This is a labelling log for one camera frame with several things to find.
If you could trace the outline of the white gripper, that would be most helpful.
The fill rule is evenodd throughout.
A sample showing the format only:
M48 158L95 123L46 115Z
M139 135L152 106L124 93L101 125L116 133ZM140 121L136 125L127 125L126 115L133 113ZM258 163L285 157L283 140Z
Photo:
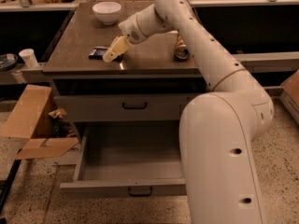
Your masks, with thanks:
M131 16L127 20L120 22L119 28L123 36L117 36L103 55L103 61L106 63L110 63L121 56L132 44L139 44L144 41L144 36L138 27L136 16Z

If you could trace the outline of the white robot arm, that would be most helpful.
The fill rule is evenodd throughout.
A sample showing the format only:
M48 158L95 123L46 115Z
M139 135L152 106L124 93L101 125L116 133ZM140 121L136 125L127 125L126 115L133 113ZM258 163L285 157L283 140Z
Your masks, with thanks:
M192 224L266 224L251 143L274 117L268 93L197 21L187 0L154 0L119 27L105 62L176 30L209 88L186 105L179 122Z

